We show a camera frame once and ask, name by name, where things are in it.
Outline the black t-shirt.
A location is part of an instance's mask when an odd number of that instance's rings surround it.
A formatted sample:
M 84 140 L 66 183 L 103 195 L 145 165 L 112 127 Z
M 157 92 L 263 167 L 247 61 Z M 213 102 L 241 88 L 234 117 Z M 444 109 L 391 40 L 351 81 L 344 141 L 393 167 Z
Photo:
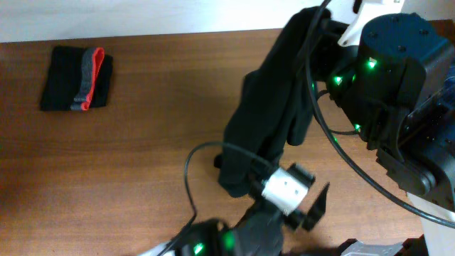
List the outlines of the black t-shirt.
M 294 14 L 261 66 L 246 74 L 240 103 L 223 134 L 225 143 L 277 163 L 285 144 L 304 142 L 313 110 L 306 83 L 296 80 L 296 59 L 316 10 Z

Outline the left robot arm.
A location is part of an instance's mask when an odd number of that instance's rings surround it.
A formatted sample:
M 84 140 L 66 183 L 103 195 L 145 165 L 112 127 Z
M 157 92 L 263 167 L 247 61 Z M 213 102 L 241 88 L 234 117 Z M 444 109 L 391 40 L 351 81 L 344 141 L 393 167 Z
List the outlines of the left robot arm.
M 139 255 L 281 255 L 284 227 L 311 231 L 325 215 L 329 183 L 307 212 L 299 209 L 315 180 L 297 164 L 277 167 L 265 180 L 252 179 L 254 203 L 236 225 L 219 218 L 189 224 L 176 237 Z

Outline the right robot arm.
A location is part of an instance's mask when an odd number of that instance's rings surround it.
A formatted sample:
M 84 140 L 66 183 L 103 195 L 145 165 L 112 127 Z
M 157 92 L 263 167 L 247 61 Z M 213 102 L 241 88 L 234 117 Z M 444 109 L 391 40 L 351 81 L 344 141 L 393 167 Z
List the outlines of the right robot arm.
M 401 255 L 454 254 L 454 46 L 417 14 L 368 21 L 353 46 L 347 25 L 316 19 L 309 74 L 322 80 L 422 220 Z

